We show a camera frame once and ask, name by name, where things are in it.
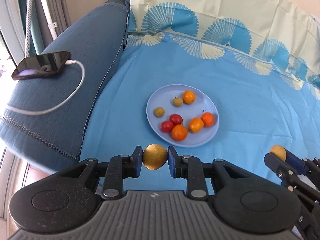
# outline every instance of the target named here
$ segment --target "cherry tomato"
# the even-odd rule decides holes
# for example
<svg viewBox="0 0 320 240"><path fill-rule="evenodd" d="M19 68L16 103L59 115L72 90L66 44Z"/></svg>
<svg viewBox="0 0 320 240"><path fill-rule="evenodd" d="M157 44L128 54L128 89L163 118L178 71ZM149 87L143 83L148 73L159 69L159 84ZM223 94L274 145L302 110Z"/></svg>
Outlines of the cherry tomato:
<svg viewBox="0 0 320 240"><path fill-rule="evenodd" d="M175 141L182 141L188 135L188 130L182 124L177 124L171 131L171 136Z"/></svg>
<svg viewBox="0 0 320 240"><path fill-rule="evenodd" d="M183 121L181 115L178 115L178 114L170 115L169 120L173 122L174 125L182 124L182 121Z"/></svg>
<svg viewBox="0 0 320 240"><path fill-rule="evenodd" d="M204 127L210 127L214 124L214 115L211 113L203 113L201 116L201 120L204 123Z"/></svg>
<svg viewBox="0 0 320 240"><path fill-rule="evenodd" d="M196 100L196 94L191 90L187 90L183 93L182 99L186 104L192 104Z"/></svg>
<svg viewBox="0 0 320 240"><path fill-rule="evenodd" d="M162 132L171 132L173 127L174 127L174 124L171 121L164 121L160 125L160 128L161 128Z"/></svg>
<svg viewBox="0 0 320 240"><path fill-rule="evenodd" d="M199 117L195 117L189 123L190 132L196 133L199 132L203 128L203 121Z"/></svg>

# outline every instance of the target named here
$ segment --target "phone screen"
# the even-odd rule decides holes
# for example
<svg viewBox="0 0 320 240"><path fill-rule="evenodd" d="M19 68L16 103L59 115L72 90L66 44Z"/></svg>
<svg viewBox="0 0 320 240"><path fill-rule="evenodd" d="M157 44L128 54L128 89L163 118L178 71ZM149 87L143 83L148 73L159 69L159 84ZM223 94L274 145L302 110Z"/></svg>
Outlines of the phone screen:
<svg viewBox="0 0 320 240"><path fill-rule="evenodd" d="M62 69L69 57L69 51L59 51L24 58L12 73L12 78L18 80L54 75Z"/></svg>

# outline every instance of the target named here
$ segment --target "ribbed gray surface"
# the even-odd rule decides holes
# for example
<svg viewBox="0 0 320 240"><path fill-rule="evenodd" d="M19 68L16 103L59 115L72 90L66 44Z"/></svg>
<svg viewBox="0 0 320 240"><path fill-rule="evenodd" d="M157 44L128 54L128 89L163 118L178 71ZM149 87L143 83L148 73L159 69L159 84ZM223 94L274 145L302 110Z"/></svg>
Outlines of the ribbed gray surface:
<svg viewBox="0 0 320 240"><path fill-rule="evenodd" d="M208 204L186 198L182 191L128 191L105 201L96 215L72 231L37 235L19 230L11 240L296 240L289 231L253 236L221 223Z"/></svg>

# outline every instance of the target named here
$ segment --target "round plate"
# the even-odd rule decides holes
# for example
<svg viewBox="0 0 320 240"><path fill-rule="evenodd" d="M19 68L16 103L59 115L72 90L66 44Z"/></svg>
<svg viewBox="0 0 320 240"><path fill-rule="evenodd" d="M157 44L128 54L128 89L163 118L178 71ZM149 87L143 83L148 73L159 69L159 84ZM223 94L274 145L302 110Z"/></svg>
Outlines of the round plate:
<svg viewBox="0 0 320 240"><path fill-rule="evenodd" d="M196 101L191 105L183 104L180 107L175 107L172 104L174 97L182 98L182 94L186 90L191 90L196 94ZM163 107L165 110L164 116L158 118L153 114L153 110L157 107ZM183 141L175 141L172 139L170 133L164 133L160 129L160 125L163 121L169 120L170 115L179 114L183 118L183 124L188 127L189 122L195 117L201 117L202 110L210 112L215 116L215 123L211 127L204 127L198 133L188 133L187 138ZM216 106L211 99L200 90L187 86L187 85L167 85L156 90L149 98L147 103L147 118L152 129L163 140L168 143L192 148L203 145L209 142L217 133L219 127L219 114Z"/></svg>

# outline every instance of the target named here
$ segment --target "orange tomato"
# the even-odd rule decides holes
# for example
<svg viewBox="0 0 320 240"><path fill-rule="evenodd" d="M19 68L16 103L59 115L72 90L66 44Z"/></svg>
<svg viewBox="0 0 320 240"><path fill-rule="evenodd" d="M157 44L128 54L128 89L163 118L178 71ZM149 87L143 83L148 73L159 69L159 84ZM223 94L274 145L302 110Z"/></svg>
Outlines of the orange tomato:
<svg viewBox="0 0 320 240"><path fill-rule="evenodd" d="M214 115L211 113L203 113L201 116L201 120L204 123L204 127L210 127L214 124Z"/></svg>
<svg viewBox="0 0 320 240"><path fill-rule="evenodd" d="M192 104L196 100L196 95L193 91L187 90L182 95L182 100L186 104Z"/></svg>
<svg viewBox="0 0 320 240"><path fill-rule="evenodd" d="M193 133L199 132L204 126L203 121L199 117L195 117L189 123L189 130Z"/></svg>
<svg viewBox="0 0 320 240"><path fill-rule="evenodd" d="M177 124L171 131L171 136L175 141L182 141L188 135L188 130L182 124Z"/></svg>

